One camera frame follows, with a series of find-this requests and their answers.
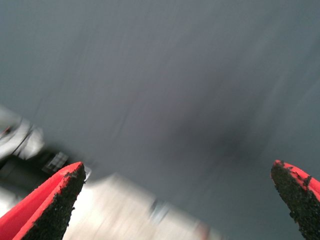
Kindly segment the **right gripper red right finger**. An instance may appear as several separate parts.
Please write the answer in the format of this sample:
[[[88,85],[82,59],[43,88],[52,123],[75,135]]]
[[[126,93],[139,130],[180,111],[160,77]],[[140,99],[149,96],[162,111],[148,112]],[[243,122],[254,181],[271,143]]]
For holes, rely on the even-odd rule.
[[[320,181],[295,165],[275,160],[271,179],[306,240],[320,238]]]

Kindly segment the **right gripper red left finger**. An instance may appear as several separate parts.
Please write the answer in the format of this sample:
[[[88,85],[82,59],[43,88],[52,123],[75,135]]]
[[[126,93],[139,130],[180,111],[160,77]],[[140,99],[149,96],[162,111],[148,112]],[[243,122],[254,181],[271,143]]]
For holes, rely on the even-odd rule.
[[[0,238],[63,239],[85,178],[80,161],[60,169],[0,218]]]

